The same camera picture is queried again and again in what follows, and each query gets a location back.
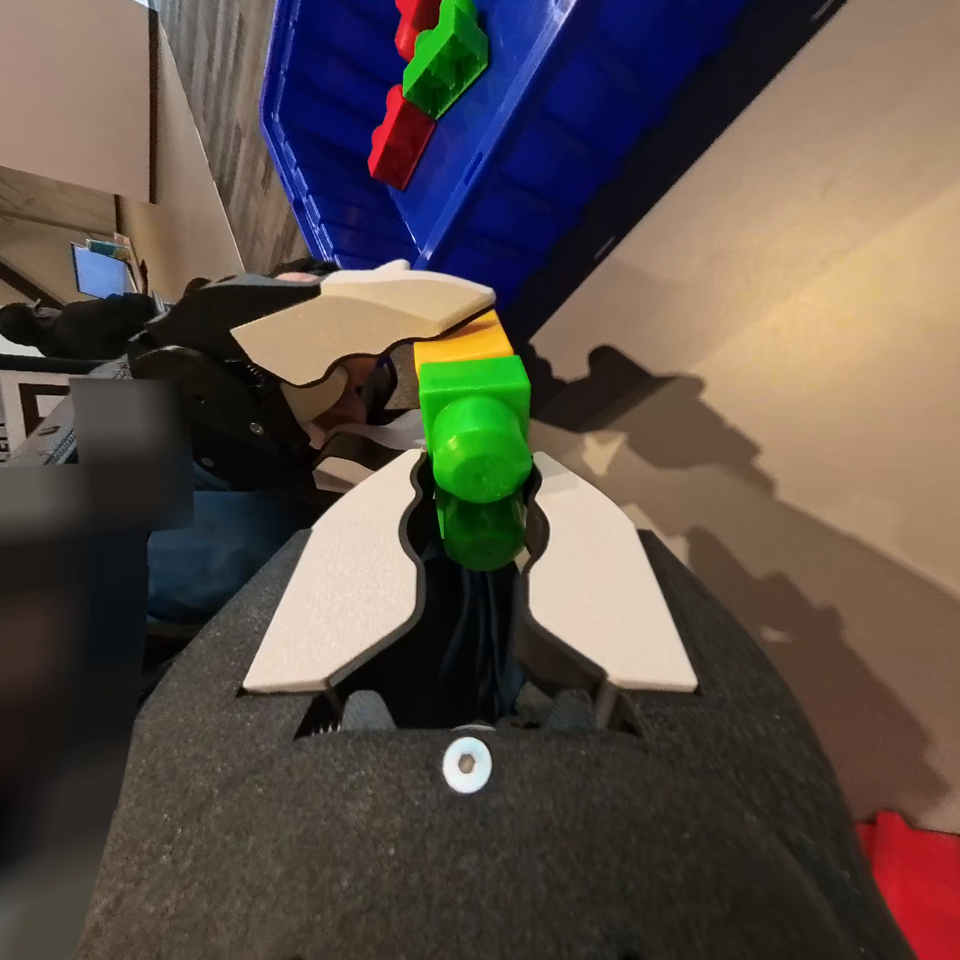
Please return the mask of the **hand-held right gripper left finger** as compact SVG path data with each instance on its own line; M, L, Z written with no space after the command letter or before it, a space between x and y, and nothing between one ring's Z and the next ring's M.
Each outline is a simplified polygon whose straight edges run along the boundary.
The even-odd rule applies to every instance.
M425 450L404 451L314 524L244 691L330 690L419 621L425 573L407 525L424 500L427 463Z

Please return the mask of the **person's blue jeans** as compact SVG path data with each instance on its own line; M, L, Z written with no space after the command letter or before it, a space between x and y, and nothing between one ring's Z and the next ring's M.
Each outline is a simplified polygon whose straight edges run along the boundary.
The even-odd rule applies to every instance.
M173 635L201 628L291 539L335 502L237 489L194 464L191 526L153 532L147 623Z

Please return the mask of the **blue plastic bin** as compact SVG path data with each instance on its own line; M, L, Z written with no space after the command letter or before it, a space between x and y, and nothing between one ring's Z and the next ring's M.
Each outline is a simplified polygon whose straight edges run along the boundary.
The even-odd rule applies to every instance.
M405 260L507 306L748 2L473 3L488 66L436 121L406 190L367 165L409 64L395 2L276 2L260 116L314 257L344 270Z

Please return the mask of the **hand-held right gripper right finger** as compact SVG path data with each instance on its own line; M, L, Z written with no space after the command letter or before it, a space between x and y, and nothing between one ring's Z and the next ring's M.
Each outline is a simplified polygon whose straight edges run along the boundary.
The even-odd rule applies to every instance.
M634 522L545 452L533 462L523 625L618 690L695 692L698 678Z

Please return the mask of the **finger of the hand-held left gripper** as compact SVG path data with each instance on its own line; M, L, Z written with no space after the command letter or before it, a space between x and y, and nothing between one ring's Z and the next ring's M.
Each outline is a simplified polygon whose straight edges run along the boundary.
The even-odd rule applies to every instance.
M313 298L236 326L231 337L252 364L307 387L345 359L438 339L496 302L492 287L396 260L331 273Z
M421 420L343 424L326 433L314 462L317 488L354 488L408 450L426 451Z

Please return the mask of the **red plastic bin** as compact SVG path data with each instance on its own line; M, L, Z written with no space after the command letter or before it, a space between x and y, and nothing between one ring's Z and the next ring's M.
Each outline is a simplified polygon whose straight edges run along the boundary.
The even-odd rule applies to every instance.
M919 959L959 957L959 836L916 829L894 811L856 825L873 878Z

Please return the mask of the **yellow mega block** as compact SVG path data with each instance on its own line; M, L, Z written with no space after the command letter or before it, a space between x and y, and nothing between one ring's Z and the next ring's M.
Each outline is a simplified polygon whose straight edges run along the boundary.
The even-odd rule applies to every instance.
M438 339L414 343L414 368L426 364L464 362L514 355L513 346L494 309Z

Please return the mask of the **computer monitor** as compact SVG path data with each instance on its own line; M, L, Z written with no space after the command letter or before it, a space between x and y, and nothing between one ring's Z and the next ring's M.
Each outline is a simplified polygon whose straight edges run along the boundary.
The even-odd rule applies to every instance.
M102 300L140 293L128 246L88 238L84 244L71 243L70 255L79 294Z

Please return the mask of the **red mega block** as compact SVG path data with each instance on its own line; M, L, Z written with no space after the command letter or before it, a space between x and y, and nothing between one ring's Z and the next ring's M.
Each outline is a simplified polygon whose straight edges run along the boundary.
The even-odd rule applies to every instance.
M410 63L414 57L419 35L437 26L441 3L440 0L394 1L399 13L394 45L406 63Z
M405 98L400 83L393 86L384 119L370 137L366 162L370 176L395 190L406 190L436 126L436 120Z

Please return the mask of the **green two-stud mega block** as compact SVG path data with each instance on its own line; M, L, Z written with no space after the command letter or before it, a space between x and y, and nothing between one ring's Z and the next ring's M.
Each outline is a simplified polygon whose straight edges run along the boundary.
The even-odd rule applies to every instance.
M425 363L418 394L444 550L468 570L499 570L523 546L533 467L522 359Z

